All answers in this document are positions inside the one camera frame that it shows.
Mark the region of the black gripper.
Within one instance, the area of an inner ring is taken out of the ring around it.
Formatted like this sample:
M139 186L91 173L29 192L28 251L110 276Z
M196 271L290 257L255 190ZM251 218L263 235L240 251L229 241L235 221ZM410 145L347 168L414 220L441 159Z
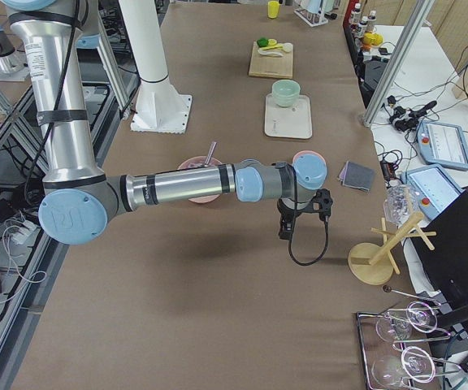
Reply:
M290 240L293 237L293 221L301 214L316 214L323 223L328 223L332 214L332 205L331 193L326 188L317 190L309 201L279 199L277 202L277 209L280 212L279 238Z

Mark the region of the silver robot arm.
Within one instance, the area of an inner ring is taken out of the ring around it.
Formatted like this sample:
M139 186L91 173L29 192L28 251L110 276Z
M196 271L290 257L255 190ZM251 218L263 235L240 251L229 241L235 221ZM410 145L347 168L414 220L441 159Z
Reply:
M311 211L324 194L327 165L305 152L271 166L248 159L153 175L108 177L90 137L76 43L98 25L94 1L8 1L11 30L24 43L48 162L38 218L68 245L100 236L116 216L140 206L235 193L243 202L276 199L281 210Z

